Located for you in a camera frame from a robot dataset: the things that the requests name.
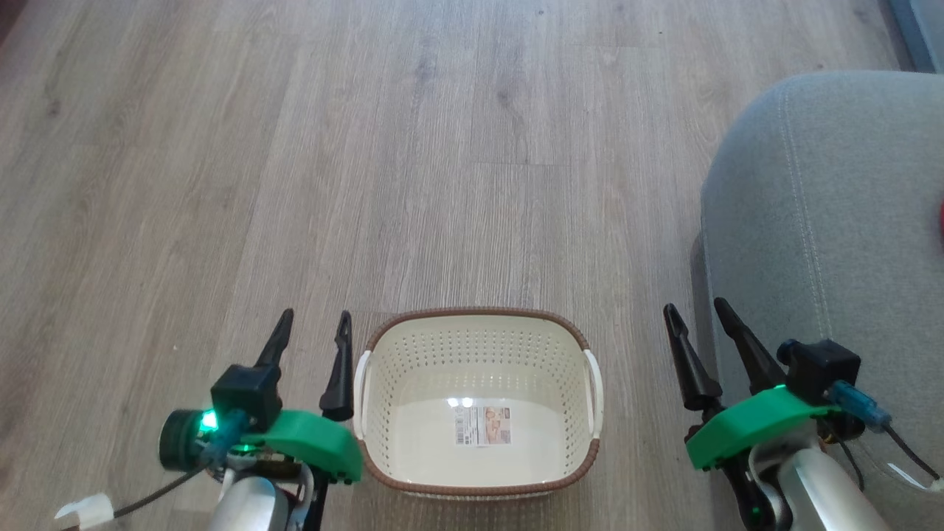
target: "gray sofa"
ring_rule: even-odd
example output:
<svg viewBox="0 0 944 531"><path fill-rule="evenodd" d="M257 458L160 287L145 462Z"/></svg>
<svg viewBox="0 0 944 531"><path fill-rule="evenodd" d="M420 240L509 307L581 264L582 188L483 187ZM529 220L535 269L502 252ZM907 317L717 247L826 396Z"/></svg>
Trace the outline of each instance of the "gray sofa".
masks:
<svg viewBox="0 0 944 531"><path fill-rule="evenodd" d="M916 453L944 470L944 77L793 77L737 120L702 191L710 297L771 351L824 337L858 353L858 386ZM713 323L726 404L747 378ZM944 528L944 493L887 435L850 444L894 529ZM834 454L847 466L841 453Z"/></svg>

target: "basket handle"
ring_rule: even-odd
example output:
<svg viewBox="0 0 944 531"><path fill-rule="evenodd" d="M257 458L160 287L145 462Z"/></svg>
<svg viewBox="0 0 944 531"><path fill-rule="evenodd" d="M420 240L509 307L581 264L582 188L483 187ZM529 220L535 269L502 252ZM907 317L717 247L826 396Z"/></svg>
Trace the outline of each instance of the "basket handle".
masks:
<svg viewBox="0 0 944 531"><path fill-rule="evenodd" d="M354 417L351 419L351 425L354 426L354 436L358 440L363 440L363 426L361 423L363 416L363 377L367 372L368 358L370 358L370 351L364 351L361 359L357 362L357 370L354 371Z"/></svg>
<svg viewBox="0 0 944 531"><path fill-rule="evenodd" d="M603 376L599 371L597 358L589 350L583 351L587 357L587 366L590 368L590 384L593 386L593 438L599 438L603 430Z"/></svg>

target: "laundry basket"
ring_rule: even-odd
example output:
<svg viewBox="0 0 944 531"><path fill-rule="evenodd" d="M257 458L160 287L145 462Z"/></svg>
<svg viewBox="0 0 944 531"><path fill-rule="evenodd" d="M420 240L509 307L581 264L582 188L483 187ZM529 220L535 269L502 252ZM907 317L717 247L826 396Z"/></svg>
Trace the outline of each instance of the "laundry basket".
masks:
<svg viewBox="0 0 944 531"><path fill-rule="evenodd" d="M354 433L384 485L459 500L534 496L593 465L599 366L574 325L545 312L404 314L374 334L354 377Z"/></svg>

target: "brown woven rim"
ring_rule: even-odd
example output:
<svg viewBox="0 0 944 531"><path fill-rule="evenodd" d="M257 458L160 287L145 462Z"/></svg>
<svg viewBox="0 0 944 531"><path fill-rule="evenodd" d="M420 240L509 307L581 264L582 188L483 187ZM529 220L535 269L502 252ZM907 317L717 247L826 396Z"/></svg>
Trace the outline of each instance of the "brown woven rim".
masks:
<svg viewBox="0 0 944 531"><path fill-rule="evenodd" d="M466 308L443 308L440 310L422 310L418 312L409 312L406 314L400 314L395 316L385 322L377 331L371 336L370 340L367 341L366 349L373 351L377 346L377 343L380 341L380 337L387 333L388 330L396 326L397 324L412 320L420 319L426 317L449 317L449 316L514 316L514 317L537 317L541 319L546 319L553 321L570 332L574 339L577 340L577 344L581 347L582 350L590 350L590 346L587 345L586 339L581 334L581 331L577 329L567 319L558 316L557 314L552 314L551 312L543 312L540 310L524 310L520 308L495 308L495 307L466 307ZM358 444L361 446L361 454L364 457L364 465L367 467L367 470L370 471L370 475L374 476L378 481L383 485L389 488L395 488L396 490L403 490L405 492L416 492L419 494L433 494L437 496L468 496L468 497L477 497L477 496L520 496L523 494L534 494L538 492L548 492L551 490L558 490L560 488L569 487L574 483L577 483L582 477L584 477L587 472L590 470L590 467L593 466L593 462L597 459L597 453L599 452L599 439L594 438L590 441L590 448L587 449L587 455L583 459L581 465L571 472L568 476L563 477L557 481L549 481L547 483L533 483L530 485L512 485L508 487L442 487L437 485L422 485L416 483L407 483L405 481L398 481L383 471L381 471L378 466L374 463L374 460L371 459L370 453L367 451L367 444L359 440Z"/></svg>

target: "green plastic part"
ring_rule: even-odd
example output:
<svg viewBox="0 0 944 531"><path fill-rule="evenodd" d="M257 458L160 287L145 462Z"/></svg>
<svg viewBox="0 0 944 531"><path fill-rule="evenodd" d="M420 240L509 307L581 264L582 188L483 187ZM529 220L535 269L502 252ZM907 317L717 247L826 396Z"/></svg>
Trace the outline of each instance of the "green plastic part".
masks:
<svg viewBox="0 0 944 531"><path fill-rule="evenodd" d="M712 417L688 439L685 448L696 469L710 469L760 442L833 411L840 409L836 405L810 405L784 385L778 385Z"/></svg>
<svg viewBox="0 0 944 531"><path fill-rule="evenodd" d="M248 434L243 444L267 446L325 471L343 483L361 481L363 457L344 425L308 411L286 409L264 434Z"/></svg>

